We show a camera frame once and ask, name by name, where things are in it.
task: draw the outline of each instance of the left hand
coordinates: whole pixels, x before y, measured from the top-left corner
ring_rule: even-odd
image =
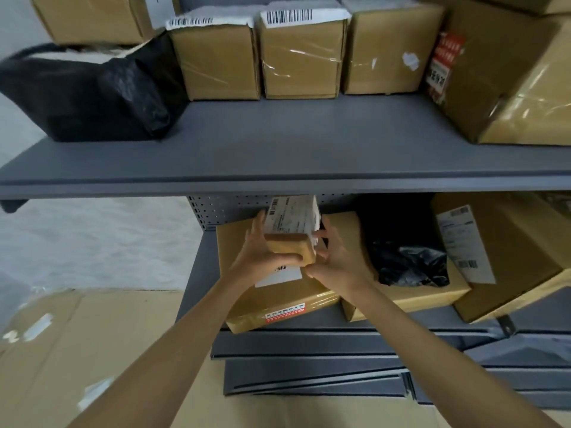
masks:
[[[280,266],[301,266],[303,257],[299,254],[276,254],[269,250],[264,238],[266,211],[260,210],[246,231],[246,241],[238,257],[230,267],[232,278],[244,285],[244,290],[267,277]]]

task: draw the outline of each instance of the right hand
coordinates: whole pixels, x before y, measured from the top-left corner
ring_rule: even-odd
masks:
[[[372,283],[360,273],[354,264],[351,253],[347,251],[339,232],[331,225],[329,218],[324,215],[321,220],[325,229],[317,230],[313,235],[329,241],[327,249],[316,248],[317,254],[325,259],[325,264],[310,264],[305,267],[305,273],[353,303],[355,292],[363,287],[372,286]]]

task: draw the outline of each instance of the barcode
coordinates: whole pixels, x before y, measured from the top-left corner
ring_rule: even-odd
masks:
[[[461,207],[457,210],[453,210],[450,212],[450,216],[460,216],[463,215],[465,213],[469,213],[470,209],[466,206],[466,207]]]
[[[189,27],[197,25],[212,24],[214,18],[175,18],[171,19],[169,25],[171,27]]]
[[[287,24],[289,22],[311,21],[312,9],[291,9],[266,12],[268,24]]]
[[[477,269],[478,268],[478,262],[474,259],[461,259],[458,262],[458,266],[461,269],[467,269],[467,268]]]
[[[272,201],[272,205],[269,208],[268,215],[273,216],[276,213],[277,202],[278,202],[277,198],[274,201]]]

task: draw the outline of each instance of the perforated metal panel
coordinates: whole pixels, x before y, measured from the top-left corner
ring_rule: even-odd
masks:
[[[322,213],[342,212],[349,208],[357,194],[317,194]],[[189,197],[192,210],[204,231],[213,231],[217,225],[254,217],[269,206],[272,195],[205,195]]]

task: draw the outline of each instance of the white wall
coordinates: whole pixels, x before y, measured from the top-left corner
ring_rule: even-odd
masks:
[[[0,0],[0,57],[44,42],[29,0]],[[0,165],[42,137],[0,95]],[[183,289],[201,236],[184,197],[34,200],[0,212],[0,328],[32,290]]]

